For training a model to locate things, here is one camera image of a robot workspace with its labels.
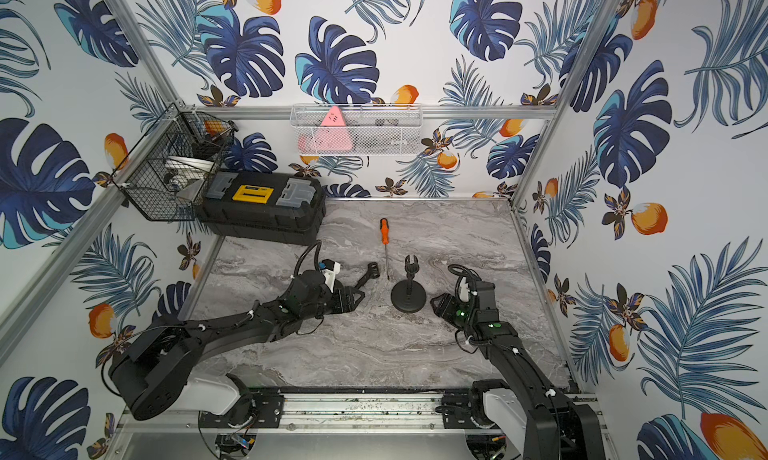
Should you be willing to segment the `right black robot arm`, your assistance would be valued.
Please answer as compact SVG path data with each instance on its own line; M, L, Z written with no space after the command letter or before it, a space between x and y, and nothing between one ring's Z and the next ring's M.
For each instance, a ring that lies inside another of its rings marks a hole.
M502 376L498 386L473 388L481 402L477 423L500 427L523 459L606 457L598 415L558 390L535 364L514 327L500 319L494 284L472 280L467 301L445 293L430 306Z

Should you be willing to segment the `black round base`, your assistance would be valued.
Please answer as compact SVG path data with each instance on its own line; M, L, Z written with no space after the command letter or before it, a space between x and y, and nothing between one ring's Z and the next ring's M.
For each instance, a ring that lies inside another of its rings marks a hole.
M426 291L419 283L408 287L407 282L398 282L391 291L392 305L402 313L419 312L426 304Z

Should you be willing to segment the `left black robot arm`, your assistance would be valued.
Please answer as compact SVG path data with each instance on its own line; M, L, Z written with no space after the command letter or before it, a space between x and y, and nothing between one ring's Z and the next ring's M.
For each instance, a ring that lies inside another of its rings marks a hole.
M109 378L136 420L172 411L197 411L248 417L250 389L238 378L193 375L202 361L251 344L266 344L297 334L304 322L350 313L362 303L362 287L379 275L363 275L355 285L307 270L291 280L277 299L257 302L245 313L209 320L181 321L162 316L117 355Z

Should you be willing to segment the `black stand pole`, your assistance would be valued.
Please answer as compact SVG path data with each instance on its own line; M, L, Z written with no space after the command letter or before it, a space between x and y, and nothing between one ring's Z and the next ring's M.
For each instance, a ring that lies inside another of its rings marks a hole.
M366 266L366 272L358 279L352 287L354 291L361 291L363 287L371 280L380 278L380 269L377 262L370 262Z
M419 261L416 256L407 255L405 258L405 272L406 272L406 295L413 294L413 285L415 275L420 270Z

